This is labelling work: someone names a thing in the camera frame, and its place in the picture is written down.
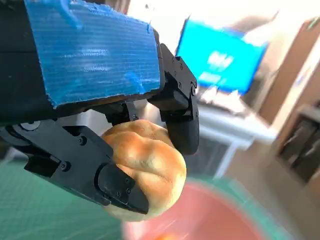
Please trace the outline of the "left robot hand blue tape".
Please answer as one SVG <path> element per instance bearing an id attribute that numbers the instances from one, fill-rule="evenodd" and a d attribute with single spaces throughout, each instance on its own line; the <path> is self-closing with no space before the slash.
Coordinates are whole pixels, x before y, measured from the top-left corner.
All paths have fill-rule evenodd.
<path id="1" fill-rule="evenodd" d="M 0 136 L 24 169 L 117 216 L 179 198 L 197 80 L 148 23 L 83 0 L 0 3 Z"/>

